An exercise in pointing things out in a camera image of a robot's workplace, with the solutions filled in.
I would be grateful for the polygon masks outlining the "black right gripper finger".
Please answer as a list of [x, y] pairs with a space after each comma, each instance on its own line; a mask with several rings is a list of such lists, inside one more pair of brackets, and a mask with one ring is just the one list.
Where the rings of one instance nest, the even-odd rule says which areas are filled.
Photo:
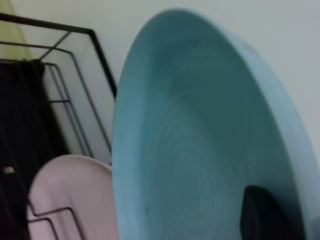
[[240, 233], [243, 240], [304, 239], [271, 193], [255, 185], [244, 189]]

